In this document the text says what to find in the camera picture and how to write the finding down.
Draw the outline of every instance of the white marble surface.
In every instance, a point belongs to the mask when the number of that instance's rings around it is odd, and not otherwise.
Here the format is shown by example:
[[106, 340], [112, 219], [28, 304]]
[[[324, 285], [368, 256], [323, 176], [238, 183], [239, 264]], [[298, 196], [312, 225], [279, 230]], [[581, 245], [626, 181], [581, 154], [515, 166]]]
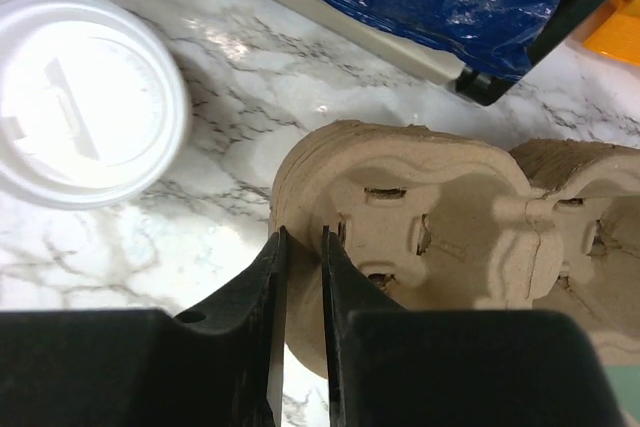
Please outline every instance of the white marble surface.
[[[640, 146], [640, 70], [564, 45], [496, 105], [416, 80], [270, 0], [112, 0], [175, 55], [191, 141], [164, 178], [116, 207], [60, 212], [0, 193], [0, 309], [196, 303], [266, 239], [288, 150], [336, 119], [404, 125], [511, 148], [531, 138]], [[328, 425], [324, 381], [287, 353], [286, 426]]]

